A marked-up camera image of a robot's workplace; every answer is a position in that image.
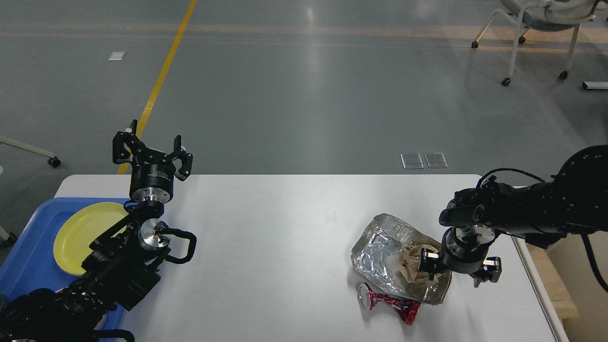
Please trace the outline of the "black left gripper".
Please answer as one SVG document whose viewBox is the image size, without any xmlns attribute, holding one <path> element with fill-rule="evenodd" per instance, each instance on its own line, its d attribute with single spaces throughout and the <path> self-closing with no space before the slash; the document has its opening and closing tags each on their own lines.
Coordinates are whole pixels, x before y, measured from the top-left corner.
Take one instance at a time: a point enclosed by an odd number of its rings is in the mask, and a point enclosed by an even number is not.
<svg viewBox="0 0 608 342">
<path fill-rule="evenodd" d="M 116 132 L 112 140 L 112 162 L 131 164 L 129 197 L 141 202 L 154 200 L 168 203 L 173 199 L 174 177 L 185 181 L 191 175 L 193 154 L 182 146 L 182 136 L 173 141 L 173 151 L 164 157 L 164 164 L 152 164 L 152 152 L 136 135 L 138 120 L 128 129 Z M 180 160 L 181 165 L 174 165 Z"/>
</svg>

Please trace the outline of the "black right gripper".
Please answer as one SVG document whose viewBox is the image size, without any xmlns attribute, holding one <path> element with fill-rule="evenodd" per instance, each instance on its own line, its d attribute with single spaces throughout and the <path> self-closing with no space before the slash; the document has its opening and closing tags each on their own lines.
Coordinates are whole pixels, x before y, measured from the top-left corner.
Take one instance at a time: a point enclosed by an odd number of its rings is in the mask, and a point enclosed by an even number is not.
<svg viewBox="0 0 608 342">
<path fill-rule="evenodd" d="M 495 232 L 488 227 L 451 227 L 443 235 L 440 253 L 420 251 L 418 272 L 426 273 L 429 281 L 445 269 L 473 273 L 474 288 L 482 282 L 496 283 L 502 274 L 502 260 L 498 256 L 485 259 L 494 241 Z"/>
</svg>

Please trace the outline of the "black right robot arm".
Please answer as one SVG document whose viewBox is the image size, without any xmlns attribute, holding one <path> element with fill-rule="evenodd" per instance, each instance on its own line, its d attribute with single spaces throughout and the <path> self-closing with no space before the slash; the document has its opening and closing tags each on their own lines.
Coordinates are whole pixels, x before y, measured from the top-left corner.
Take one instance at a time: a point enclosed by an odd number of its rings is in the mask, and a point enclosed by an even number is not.
<svg viewBox="0 0 608 342">
<path fill-rule="evenodd" d="M 607 151 L 606 145 L 580 150 L 551 181 L 537 178 L 536 184 L 515 188 L 497 182 L 492 170 L 475 187 L 454 193 L 438 218 L 446 227 L 441 249 L 422 248 L 418 271 L 430 280 L 454 271 L 470 275 L 475 286 L 497 282 L 502 262 L 489 257 L 488 250 L 499 236 L 546 249 L 575 234 L 582 238 L 593 275 L 606 289 L 589 236 L 607 231 Z"/>
</svg>

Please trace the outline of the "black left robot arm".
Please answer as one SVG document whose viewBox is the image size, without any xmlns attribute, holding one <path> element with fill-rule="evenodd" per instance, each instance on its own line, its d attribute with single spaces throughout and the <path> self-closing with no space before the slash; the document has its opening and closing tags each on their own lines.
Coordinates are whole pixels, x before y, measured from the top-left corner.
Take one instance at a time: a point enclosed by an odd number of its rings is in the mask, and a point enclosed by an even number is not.
<svg viewBox="0 0 608 342">
<path fill-rule="evenodd" d="M 133 342 L 124 329 L 99 330 L 105 314 L 117 307 L 133 309 L 161 279 L 163 262 L 182 265 L 195 255 L 193 232 L 171 228 L 161 219 L 173 199 L 174 181 L 191 174 L 193 154 L 173 141 L 165 153 L 147 147 L 136 135 L 138 121 L 113 137 L 113 163 L 129 164 L 126 215 L 89 243 L 84 273 L 65 288 L 39 288 L 18 296 L 1 310 L 3 342 L 99 342 L 118 338 Z"/>
</svg>

